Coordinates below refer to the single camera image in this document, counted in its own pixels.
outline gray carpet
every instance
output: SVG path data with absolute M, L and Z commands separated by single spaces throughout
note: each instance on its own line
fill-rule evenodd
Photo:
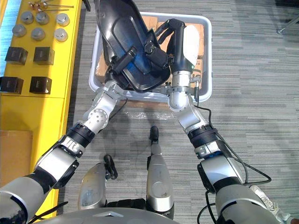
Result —
M 299 25 L 283 35 L 276 29 L 299 13 L 277 7 L 274 0 L 136 0 L 141 11 L 197 14 L 213 26 L 213 94 L 202 106 L 213 111 L 212 121 L 245 162 L 269 174 L 262 189 L 279 206 L 299 217 Z M 78 35 L 69 125 L 80 120 L 94 93 L 88 86 L 96 18 L 82 9 Z M 160 129 L 160 145 L 175 193 L 174 220 L 196 223 L 205 206 L 205 189 L 197 172 L 199 160 L 174 115 L 166 110 L 125 107 L 87 148 L 80 166 L 59 201 L 63 212 L 77 209 L 84 174 L 105 153 L 119 172 L 107 182 L 108 201 L 145 198 L 149 130 Z M 250 172 L 250 180 L 261 180 Z M 202 222 L 212 223 L 208 212 Z

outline metal cylinder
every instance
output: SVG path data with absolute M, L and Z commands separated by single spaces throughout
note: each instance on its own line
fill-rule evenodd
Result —
M 21 21 L 25 24 L 31 24 L 33 22 L 33 14 L 29 11 L 23 12 L 21 15 Z
M 31 38 L 36 41 L 41 41 L 43 38 L 45 38 L 45 36 L 46 36 L 45 32 L 40 27 L 35 28 L 31 32 Z
M 36 14 L 36 21 L 41 25 L 47 24 L 49 20 L 49 16 L 45 12 L 39 12 Z
M 26 32 L 26 28 L 22 24 L 16 24 L 13 28 L 13 35 L 17 37 L 24 36 Z
M 62 28 L 55 30 L 54 36 L 59 42 L 64 42 L 68 38 L 67 32 Z
M 70 23 L 70 18 L 65 13 L 60 13 L 56 16 L 56 22 L 62 26 L 65 27 Z

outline white cylindrical part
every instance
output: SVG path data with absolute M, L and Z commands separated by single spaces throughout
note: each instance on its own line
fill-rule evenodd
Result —
M 62 26 L 65 27 L 70 23 L 70 18 L 65 13 L 60 13 L 56 16 L 56 22 Z
M 54 37 L 56 38 L 56 40 L 58 40 L 59 42 L 64 42 L 67 40 L 68 38 L 68 35 L 67 35 L 67 32 L 62 29 L 62 28 L 59 28 L 57 30 L 55 30 L 54 32 Z

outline black cable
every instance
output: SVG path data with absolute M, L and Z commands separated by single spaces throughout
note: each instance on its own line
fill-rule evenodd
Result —
M 224 142 L 224 144 L 227 146 L 227 148 L 235 155 L 235 157 L 237 157 L 237 159 L 240 161 L 240 163 L 242 164 L 242 166 L 244 167 L 244 170 L 245 170 L 245 183 L 244 184 L 247 184 L 248 183 L 248 178 L 249 178 L 249 175 L 248 175 L 248 169 L 247 167 L 245 166 L 245 163 L 243 162 L 243 160 L 238 156 L 238 154 L 229 146 L 229 144 L 224 140 L 224 138 L 221 136 L 221 134 L 217 133 L 216 134 L 220 139 L 221 141 Z
M 195 107 L 199 108 L 199 109 L 202 109 L 202 110 L 205 110 L 205 111 L 209 111 L 209 124 L 211 126 L 212 129 L 214 129 L 214 126 L 212 124 L 212 111 L 208 108 L 204 108 L 204 107 L 200 107 L 200 106 L 196 106 L 194 105 Z M 229 144 L 224 140 L 224 138 L 219 134 L 217 133 L 216 134 L 222 141 L 223 143 L 228 147 L 228 149 L 235 155 L 235 157 L 237 157 L 237 159 L 240 161 L 240 163 L 242 164 L 242 166 L 244 167 L 244 170 L 245 170 L 245 183 L 248 183 L 248 170 L 247 170 L 247 167 L 245 166 L 245 163 L 243 162 L 243 160 L 238 156 L 238 154 L 229 146 Z
M 125 103 L 113 115 L 110 116 L 109 120 L 111 120 L 119 111 L 121 111 L 123 109 L 123 107 L 127 104 L 127 102 L 128 102 L 128 98 L 126 98 Z
M 202 213 L 203 213 L 204 210 L 206 210 L 206 209 L 207 209 L 207 205 L 206 205 L 205 207 L 203 207 L 203 208 L 200 210 L 200 212 L 198 213 L 198 216 L 197 216 L 197 224 L 200 224 L 200 221 L 199 221 L 200 216 L 202 215 Z
M 40 215 L 38 215 L 38 216 L 37 216 L 37 215 L 34 215 L 33 219 L 32 219 L 28 224 L 31 224 L 31 223 L 35 222 L 36 220 L 38 220 L 38 219 L 42 219 L 43 216 L 46 216 L 46 215 L 48 215 L 48 214 L 51 214 L 52 212 L 56 211 L 57 209 L 59 209 L 60 207 L 62 207 L 62 206 L 64 206 L 64 205 L 66 205 L 67 203 L 68 203 L 68 202 L 62 202 L 62 203 L 60 203 L 59 205 L 57 205 L 57 206 L 55 206 L 55 207 L 53 207 L 53 208 L 51 208 L 51 209 L 45 211 L 44 213 L 42 213 L 42 214 L 40 214 Z
M 244 163 L 247 167 L 249 167 L 250 169 L 256 171 L 257 173 L 259 173 L 260 175 L 263 175 L 264 177 L 267 178 L 266 181 L 257 181 L 257 182 L 248 182 L 248 183 L 244 183 L 243 185 L 258 185 L 258 184 L 264 184 L 264 183 L 270 183 L 272 181 L 271 177 L 269 177 L 268 175 L 266 175 L 265 173 L 263 173 L 262 171 L 258 170 L 257 168 L 254 168 L 253 166 Z
M 207 209 L 209 210 L 210 216 L 214 222 L 214 224 L 216 224 L 216 219 L 214 217 L 214 214 L 212 212 L 211 206 L 210 206 L 210 202 L 209 202 L 209 191 L 206 191 L 206 205 L 207 205 Z
M 209 111 L 209 124 L 210 124 L 211 128 L 214 129 L 213 124 L 212 124 L 212 121 L 211 121 L 212 111 L 211 111 L 210 109 L 208 109 L 208 108 L 200 107 L 200 106 L 199 106 L 199 102 L 197 102 L 197 105 L 194 105 L 194 106 L 197 107 L 197 108 L 199 108 L 199 109 Z M 229 146 L 229 144 L 224 140 L 224 138 L 223 138 L 219 133 L 217 133 L 216 135 L 218 136 L 218 138 L 219 138 L 221 141 L 223 141 L 223 143 L 224 143 L 224 144 L 227 146 L 227 148 L 228 148 L 228 149 L 235 155 L 235 157 L 237 157 L 237 158 L 234 158 L 234 157 L 233 157 L 233 158 L 234 158 L 237 162 L 241 163 L 242 166 L 244 167 L 244 170 L 245 170 L 245 183 L 244 183 L 243 185 L 254 185 L 254 184 L 255 184 L 255 185 L 258 185 L 258 184 L 269 183 L 269 182 L 272 181 L 271 177 L 269 177 L 268 175 L 266 175 L 265 173 L 263 173 L 263 172 L 260 171 L 259 169 L 254 168 L 253 166 L 251 166 L 251 165 L 249 165 L 249 164 L 243 162 L 243 160 L 242 160 L 242 159 L 238 156 L 238 154 L 237 154 L 237 153 L 236 153 L 236 152 Z M 267 180 L 266 180 L 266 181 L 257 181 L 257 182 L 248 182 L 248 177 L 249 177 L 249 175 L 248 175 L 247 167 L 249 167 L 250 169 L 256 171 L 257 173 L 263 175 L 264 177 L 267 178 Z M 200 224 L 200 222 L 199 222 L 200 216 L 201 216 L 201 214 L 203 213 L 203 211 L 204 211 L 205 209 L 207 209 L 207 208 L 208 208 L 208 210 L 209 210 L 209 213 L 210 213 L 210 216 L 211 216 L 213 222 L 216 224 L 216 219 L 215 219 L 215 217 L 214 217 L 214 215 L 213 215 L 213 212 L 212 212 L 212 209 L 211 209 L 211 206 L 212 206 L 212 205 L 215 205 L 215 203 L 212 203 L 212 204 L 209 203 L 208 193 L 209 193 L 209 192 L 206 191 L 206 206 L 205 206 L 204 208 L 202 208 L 202 210 L 199 212 L 199 214 L 198 214 L 198 216 L 197 216 L 197 224 Z

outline yellow table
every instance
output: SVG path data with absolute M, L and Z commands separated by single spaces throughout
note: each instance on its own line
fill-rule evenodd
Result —
M 31 11 L 28 0 L 23 0 L 20 6 L 16 24 L 23 24 L 20 16 L 24 11 Z M 47 151 L 66 131 L 69 109 L 71 81 L 74 66 L 78 24 L 82 0 L 53 0 L 51 4 L 73 5 L 64 12 L 47 12 L 50 21 L 40 25 L 35 20 L 31 24 L 23 24 L 27 33 L 23 37 L 13 37 L 12 47 L 23 47 L 28 51 L 25 65 L 8 64 L 4 76 L 18 77 L 24 80 L 21 94 L 1 93 L 0 95 L 0 129 L 31 130 L 33 132 L 33 147 L 31 155 L 31 170 L 38 158 Z M 66 13 L 70 23 L 66 27 L 56 24 L 56 15 Z M 42 41 L 31 39 L 31 31 L 41 27 L 46 37 Z M 65 42 L 54 39 L 54 31 L 63 28 L 68 34 Z M 52 47 L 55 51 L 53 65 L 38 65 L 33 63 L 35 47 Z M 32 76 L 49 77 L 52 79 L 49 95 L 29 92 Z M 37 212 L 40 214 L 57 205 L 58 190 L 52 190 Z

